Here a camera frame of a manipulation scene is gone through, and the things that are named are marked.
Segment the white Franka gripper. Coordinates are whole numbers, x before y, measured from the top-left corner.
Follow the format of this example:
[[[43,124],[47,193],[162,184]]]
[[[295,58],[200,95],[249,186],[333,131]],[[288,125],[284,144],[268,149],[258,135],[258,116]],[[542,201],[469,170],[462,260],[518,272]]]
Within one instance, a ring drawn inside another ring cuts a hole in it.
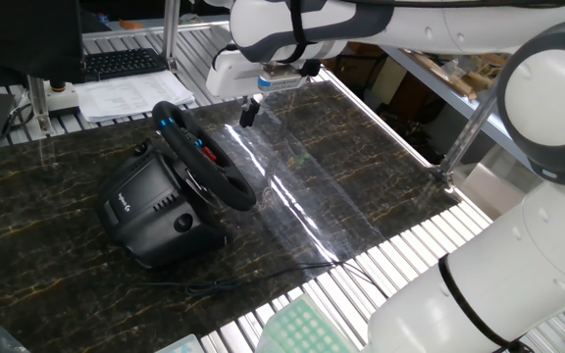
[[[259,113],[262,95],[258,78],[263,72],[262,65],[247,61],[238,50],[222,49],[214,59],[206,79],[206,87],[215,97],[239,97],[245,99],[239,118],[241,127],[252,126]]]

